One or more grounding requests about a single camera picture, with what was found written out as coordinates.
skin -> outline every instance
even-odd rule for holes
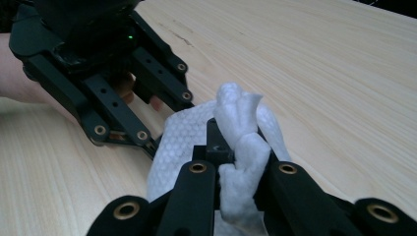
[[[78,123],[74,116],[46,92],[39,83],[27,78],[22,70],[22,62],[9,49],[9,38],[9,33],[0,33],[0,97],[8,97],[20,102],[46,103],[71,122]],[[125,102],[132,102],[134,99],[132,92],[134,79],[132,76],[128,74],[123,78],[112,78],[111,80],[110,84]],[[156,96],[153,96],[149,103],[156,111],[163,104]]]

white cloth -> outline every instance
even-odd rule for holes
[[[235,151],[236,161],[219,167],[221,217],[218,212],[215,214],[214,235],[266,235],[253,196],[270,148],[280,160],[289,161],[290,157],[273,113],[259,104],[261,98],[242,91],[236,84],[224,84],[217,101],[169,117],[150,168],[148,200],[151,202],[174,187],[181,166],[192,159],[194,146],[207,143],[207,121],[215,116],[221,134]],[[267,142],[257,134],[258,127]]]

twisted white cloth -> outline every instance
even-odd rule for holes
[[[209,101],[169,117],[148,177],[151,202],[170,191],[181,166],[192,159],[193,147],[206,144],[207,121],[215,117],[221,134],[235,151],[235,163],[219,167],[220,213],[214,235],[267,235],[253,196],[268,161],[270,148],[279,160],[290,157],[273,113],[262,96],[233,83],[224,84],[217,101]],[[267,142],[258,134],[258,127]]]

white tissue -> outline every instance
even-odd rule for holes
[[[267,235],[254,204],[270,147],[280,160],[289,161],[279,125],[262,104],[262,96],[248,93],[233,83],[224,84],[217,101],[175,113],[165,122],[164,134],[148,177],[151,202],[175,184],[181,166],[192,159],[194,146],[207,143],[207,121],[214,116],[221,134],[235,150],[234,164],[219,167],[220,210],[215,213],[214,235]],[[267,142],[258,134],[258,127]]]

wooden table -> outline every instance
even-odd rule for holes
[[[229,81],[264,94],[293,160],[325,191],[417,218],[417,20],[349,0],[152,0],[138,11],[187,62],[196,104]],[[146,114],[160,132],[168,113]],[[84,235],[112,200],[146,194],[141,151],[95,147],[46,105],[0,98],[0,132],[0,235]]]

